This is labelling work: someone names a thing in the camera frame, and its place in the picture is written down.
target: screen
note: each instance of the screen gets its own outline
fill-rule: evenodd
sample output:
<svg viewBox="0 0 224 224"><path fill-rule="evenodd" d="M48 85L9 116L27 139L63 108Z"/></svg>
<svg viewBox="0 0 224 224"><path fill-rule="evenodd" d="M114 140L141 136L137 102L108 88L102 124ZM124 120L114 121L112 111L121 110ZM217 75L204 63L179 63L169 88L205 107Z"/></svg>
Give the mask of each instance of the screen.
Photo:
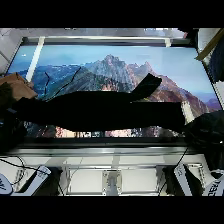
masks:
<svg viewBox="0 0 224 224"><path fill-rule="evenodd" d="M21 46L8 73L26 78L36 46ZM183 102L186 120L221 106L193 48L102 45L44 45L32 76L38 98L46 100L74 80L59 95L74 91L131 92L151 73L162 78L147 102ZM172 137L174 131L158 126L106 132L71 132L53 125L27 123L28 137Z"/></svg>

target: mountain image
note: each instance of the mountain image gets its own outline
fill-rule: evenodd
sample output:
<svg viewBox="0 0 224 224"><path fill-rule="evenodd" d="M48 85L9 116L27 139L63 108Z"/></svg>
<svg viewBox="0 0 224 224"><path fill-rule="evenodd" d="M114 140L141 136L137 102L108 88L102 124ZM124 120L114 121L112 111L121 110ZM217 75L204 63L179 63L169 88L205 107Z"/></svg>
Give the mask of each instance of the mountain image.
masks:
<svg viewBox="0 0 224 224"><path fill-rule="evenodd" d="M161 85L156 91L144 99L148 102L182 102L188 101L194 117L198 117L203 113L217 110L220 105L217 99L210 99L207 103L194 96L189 91L178 87L178 85L167 76L157 74L153 71L149 62L142 65L127 64L118 57L107 55L103 60L86 63L84 65L62 65L62 66L39 66L35 69L32 82L34 90L38 93L39 99L49 99L63 85L70 82L74 73L78 70L73 82L66 88L62 89L59 95L71 93L74 91L118 91L131 92L141 80L151 73L162 79ZM27 70L18 72L23 77ZM55 137L55 129L52 127L41 127L31 125L31 136L35 137ZM134 130L108 131L103 134L105 137L171 137L176 133L165 130L160 127L149 127Z"/></svg>

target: blue sky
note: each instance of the blue sky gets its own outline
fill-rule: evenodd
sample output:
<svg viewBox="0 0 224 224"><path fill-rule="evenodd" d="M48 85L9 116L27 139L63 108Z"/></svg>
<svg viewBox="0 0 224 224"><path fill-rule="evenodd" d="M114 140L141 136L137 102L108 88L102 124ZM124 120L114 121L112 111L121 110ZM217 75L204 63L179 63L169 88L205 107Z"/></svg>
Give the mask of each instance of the blue sky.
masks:
<svg viewBox="0 0 224 224"><path fill-rule="evenodd" d="M35 48L20 47L9 72L28 69ZM191 93L214 93L203 65L194 59L197 53L193 48L47 45L42 48L37 66L85 64L103 60L108 54L127 64L142 65L148 61L157 74L168 76Z"/></svg>

